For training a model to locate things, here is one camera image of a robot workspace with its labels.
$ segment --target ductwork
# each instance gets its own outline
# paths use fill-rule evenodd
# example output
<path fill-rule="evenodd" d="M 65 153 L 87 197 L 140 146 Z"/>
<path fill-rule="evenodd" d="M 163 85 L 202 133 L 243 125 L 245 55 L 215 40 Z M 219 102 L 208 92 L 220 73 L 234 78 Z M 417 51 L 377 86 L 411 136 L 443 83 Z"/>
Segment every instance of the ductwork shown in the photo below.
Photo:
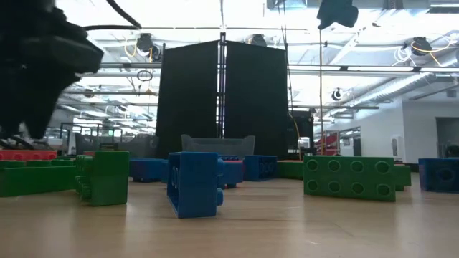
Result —
<path fill-rule="evenodd" d="M 443 64 L 443 67 L 459 67 L 459 50 L 453 52 L 452 54 L 448 54 L 445 57 L 439 58 L 438 62 Z M 435 65 L 436 64 L 432 62 L 428 63 L 426 66 L 433 67 Z M 439 77 L 433 72 L 421 72 L 417 75 L 412 75 L 406 78 L 393 79 L 390 82 L 387 82 L 369 91 L 368 93 L 344 104 L 343 106 L 353 107 L 356 105 L 381 103 L 394 97 L 403 95 L 407 92 L 427 86 L 437 80 L 439 80 Z M 334 115 L 335 113 L 343 112 L 345 110 L 346 108 L 332 110 L 329 115 Z"/>

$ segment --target blue lego brick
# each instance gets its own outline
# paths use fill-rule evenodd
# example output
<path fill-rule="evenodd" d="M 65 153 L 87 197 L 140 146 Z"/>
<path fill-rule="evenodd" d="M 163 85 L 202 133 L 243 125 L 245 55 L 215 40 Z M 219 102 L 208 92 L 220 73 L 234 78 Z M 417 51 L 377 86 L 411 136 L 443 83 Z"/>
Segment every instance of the blue lego brick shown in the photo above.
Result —
<path fill-rule="evenodd" d="M 131 158 L 129 162 L 129 176 L 135 182 L 150 183 L 165 181 L 167 174 L 167 160 L 157 158 Z"/>
<path fill-rule="evenodd" d="M 223 174 L 218 178 L 221 189 L 236 188 L 237 183 L 244 180 L 244 164 L 242 161 L 223 161 Z"/>
<path fill-rule="evenodd" d="M 223 160 L 223 161 L 239 161 L 239 157 L 238 156 L 220 156 L 220 158 Z"/>
<path fill-rule="evenodd" d="M 419 159 L 421 189 L 459 194 L 459 160 L 454 158 Z"/>
<path fill-rule="evenodd" d="M 278 177 L 278 157 L 245 156 L 244 180 L 264 181 Z"/>
<path fill-rule="evenodd" d="M 167 196 L 180 219 L 215 216 L 223 203 L 217 188 L 222 162 L 217 153 L 169 154 Z"/>

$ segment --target ceiling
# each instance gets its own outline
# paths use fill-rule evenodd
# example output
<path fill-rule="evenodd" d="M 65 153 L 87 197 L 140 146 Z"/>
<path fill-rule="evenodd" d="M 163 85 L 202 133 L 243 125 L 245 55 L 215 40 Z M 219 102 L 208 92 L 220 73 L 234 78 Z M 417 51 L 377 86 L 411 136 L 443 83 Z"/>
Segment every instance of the ceiling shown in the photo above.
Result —
<path fill-rule="evenodd" d="M 64 10 L 70 22 L 80 26 L 96 24 L 130 25 L 119 16 L 106 1 L 96 0 L 56 0 L 57 6 Z M 429 1 L 405 0 L 405 6 L 424 4 L 423 9 L 382 9 L 382 1 L 354 1 L 360 7 L 359 19 L 354 28 L 334 24 L 322 33 L 320 40 L 317 30 L 317 1 L 308 1 L 308 8 L 269 10 L 266 0 L 223 1 L 220 0 L 117 0 L 128 14 L 139 21 L 141 31 L 97 30 L 89 32 L 89 39 L 105 55 L 103 62 L 149 62 L 136 53 L 131 57 L 140 33 L 152 34 L 157 46 L 180 47 L 198 42 L 219 39 L 225 31 L 227 39 L 246 42 L 252 34 L 263 34 L 269 47 L 284 49 L 281 25 L 286 25 L 289 44 L 290 65 L 319 65 L 320 42 L 323 44 L 323 65 L 358 66 L 438 66 L 434 61 L 458 50 L 459 14 L 428 14 Z M 407 54 L 401 48 L 411 44 L 413 37 L 426 37 L 435 51 L 418 57 Z M 67 91 L 87 90 L 106 92 L 158 92 L 160 69 L 150 70 L 153 79 L 141 82 L 136 70 L 102 70 L 100 76 L 85 76 Z M 340 88 L 344 92 L 343 102 L 350 101 L 368 91 L 383 85 L 394 77 L 409 76 L 394 73 L 348 73 L 326 74 L 323 76 L 323 103 L 339 105 L 331 99 L 331 93 Z M 319 105 L 318 72 L 296 72 L 291 75 L 293 103 L 295 105 Z M 422 90 L 435 90 L 426 87 Z M 60 103 L 69 104 L 64 108 L 81 113 L 84 110 L 107 113 L 114 118 L 137 118 L 154 120 L 158 97 L 155 95 L 94 95 L 64 94 Z M 128 112 L 120 112 L 114 104 L 124 104 Z M 134 107 L 130 103 L 151 104 L 151 107 Z"/>

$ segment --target black partition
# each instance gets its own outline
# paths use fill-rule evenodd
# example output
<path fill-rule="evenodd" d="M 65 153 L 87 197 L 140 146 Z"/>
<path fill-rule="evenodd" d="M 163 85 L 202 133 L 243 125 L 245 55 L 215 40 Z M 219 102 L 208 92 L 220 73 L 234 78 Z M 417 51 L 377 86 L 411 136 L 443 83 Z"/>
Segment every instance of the black partition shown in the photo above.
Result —
<path fill-rule="evenodd" d="M 224 137 L 255 136 L 255 155 L 284 156 L 288 145 L 285 51 L 227 42 Z"/>
<path fill-rule="evenodd" d="M 181 135 L 217 137 L 218 41 L 166 49 L 161 66 L 157 156 L 181 151 Z"/>

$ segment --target wooden floor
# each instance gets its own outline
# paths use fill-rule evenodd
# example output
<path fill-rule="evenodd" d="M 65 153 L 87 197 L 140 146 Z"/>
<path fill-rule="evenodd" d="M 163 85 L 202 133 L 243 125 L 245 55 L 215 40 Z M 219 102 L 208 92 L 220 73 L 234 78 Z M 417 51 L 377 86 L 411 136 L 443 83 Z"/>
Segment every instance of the wooden floor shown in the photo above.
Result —
<path fill-rule="evenodd" d="M 176 219 L 162 183 L 130 183 L 122 206 L 82 206 L 71 191 L 0 199 L 0 257 L 459 257 L 459 195 L 418 182 L 395 203 L 245 182 L 210 219 Z"/>

